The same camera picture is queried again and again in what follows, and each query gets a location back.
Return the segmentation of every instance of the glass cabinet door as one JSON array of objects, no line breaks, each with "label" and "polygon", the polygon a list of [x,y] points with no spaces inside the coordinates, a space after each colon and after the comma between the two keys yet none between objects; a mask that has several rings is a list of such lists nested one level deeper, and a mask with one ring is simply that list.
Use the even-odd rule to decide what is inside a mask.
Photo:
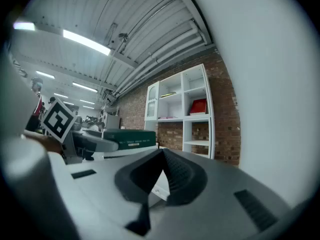
[{"label": "glass cabinet door", "polygon": [[145,103],[144,120],[157,120],[158,118],[159,82],[148,87]]}]

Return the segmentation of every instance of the ceiling light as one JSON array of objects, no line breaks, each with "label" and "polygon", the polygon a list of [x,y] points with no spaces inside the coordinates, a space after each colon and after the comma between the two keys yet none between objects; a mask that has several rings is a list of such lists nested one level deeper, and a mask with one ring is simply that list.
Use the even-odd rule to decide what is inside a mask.
[{"label": "ceiling light", "polygon": [[81,88],[83,88],[83,89],[87,89],[87,90],[89,90],[89,91],[95,92],[95,93],[98,92],[98,90],[96,90],[96,89],[92,89],[92,88],[86,87],[86,86],[81,85],[81,84],[78,84],[78,83],[76,83],[76,82],[72,82],[72,84],[73,84],[74,86],[78,86],[78,87],[81,87]]},{"label": "ceiling light", "polygon": [[64,98],[68,98],[67,96],[64,96],[64,95],[61,95],[61,94],[58,94],[58,93],[54,93],[54,95],[57,95],[57,96],[60,96],[60,97],[64,97]]},{"label": "ceiling light", "polygon": [[35,71],[37,74],[39,75],[42,75],[42,76],[45,76],[45,77],[48,77],[48,78],[52,78],[52,79],[55,79],[55,77],[53,75],[50,75],[50,74],[46,74],[46,73],[43,73],[43,72],[40,72],[40,71]]},{"label": "ceiling light", "polygon": [[15,22],[13,24],[15,30],[35,30],[35,24],[32,22]]},{"label": "ceiling light", "polygon": [[88,38],[85,38],[81,35],[78,35],[78,34],[75,34],[75,33],[72,33],[70,31],[67,31],[67,30],[63,30],[63,37],[64,38],[68,38],[70,40],[73,40],[79,44],[82,44],[82,45],[85,45],[85,46],[88,46],[100,53],[103,53],[105,55],[108,55],[110,53],[110,49],[95,42],[95,41],[92,41]]},{"label": "ceiling light", "polygon": [[80,101],[81,101],[81,102],[90,103],[90,104],[93,104],[93,105],[94,105],[94,103],[93,103],[93,102],[90,102],[90,101],[85,101],[85,100],[82,100],[82,99],[80,99]]}]

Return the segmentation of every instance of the white shelving unit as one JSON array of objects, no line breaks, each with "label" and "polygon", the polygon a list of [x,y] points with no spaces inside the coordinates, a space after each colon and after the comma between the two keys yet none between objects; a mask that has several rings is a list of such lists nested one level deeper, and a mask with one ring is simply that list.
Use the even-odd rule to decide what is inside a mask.
[{"label": "white shelving unit", "polygon": [[[176,94],[161,97],[161,95],[173,92]],[[193,101],[199,99],[206,99],[207,113],[190,115]],[[213,159],[215,153],[214,111],[204,65],[194,66],[150,85],[144,120],[144,128],[151,131],[155,131],[156,124],[160,122],[183,122],[182,151],[191,152],[193,146],[207,146],[208,154],[203,156]],[[192,124],[199,122],[208,123],[208,140],[193,140]]]}]

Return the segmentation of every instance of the red brick wall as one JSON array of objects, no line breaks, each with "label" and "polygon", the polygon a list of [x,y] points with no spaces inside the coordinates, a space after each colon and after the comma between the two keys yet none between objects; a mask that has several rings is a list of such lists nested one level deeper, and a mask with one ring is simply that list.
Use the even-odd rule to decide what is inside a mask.
[{"label": "red brick wall", "polygon": [[[147,89],[149,85],[199,64],[204,64],[208,75],[214,111],[215,154],[214,159],[238,165],[240,159],[240,117],[237,99],[225,63],[217,50],[210,49],[184,59],[148,79],[130,91],[112,106],[119,106],[120,125],[126,129],[144,129]],[[160,146],[182,150],[182,122],[158,124],[157,141]],[[205,140],[209,136],[208,124],[194,123],[192,136]],[[207,154],[208,147],[192,146],[197,154]]]}]

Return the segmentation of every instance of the green case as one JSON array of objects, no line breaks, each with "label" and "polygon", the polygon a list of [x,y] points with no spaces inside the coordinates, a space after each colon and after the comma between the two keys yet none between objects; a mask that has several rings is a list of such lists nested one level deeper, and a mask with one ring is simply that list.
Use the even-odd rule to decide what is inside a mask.
[{"label": "green case", "polygon": [[150,130],[106,129],[105,140],[119,144],[118,150],[139,149],[156,145],[156,133]]}]

